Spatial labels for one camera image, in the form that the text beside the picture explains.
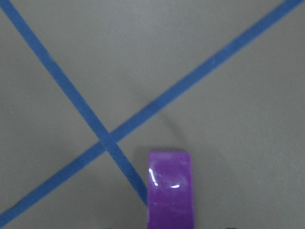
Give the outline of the purple trapezoid block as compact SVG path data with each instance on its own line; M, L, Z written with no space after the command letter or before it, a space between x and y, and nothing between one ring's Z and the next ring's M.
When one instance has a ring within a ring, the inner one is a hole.
M147 228L194 228L192 161L188 152L149 153L147 197Z

